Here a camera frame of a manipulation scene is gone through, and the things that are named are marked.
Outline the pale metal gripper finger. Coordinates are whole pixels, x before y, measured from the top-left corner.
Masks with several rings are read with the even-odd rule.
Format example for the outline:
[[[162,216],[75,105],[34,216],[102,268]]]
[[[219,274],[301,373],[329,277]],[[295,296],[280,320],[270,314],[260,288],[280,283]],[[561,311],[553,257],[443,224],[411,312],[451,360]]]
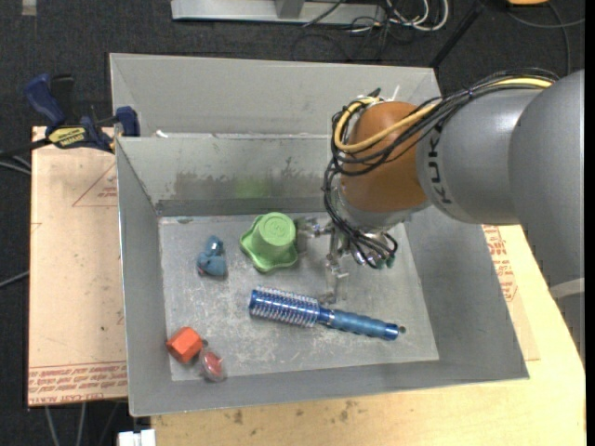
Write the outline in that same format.
[[[350,274],[340,265],[329,265],[325,275],[326,292],[322,296],[322,303],[331,305],[346,301]]]
[[[333,226],[330,222],[320,223],[315,217],[302,217],[297,220],[297,240],[299,242],[330,235],[332,231]]]

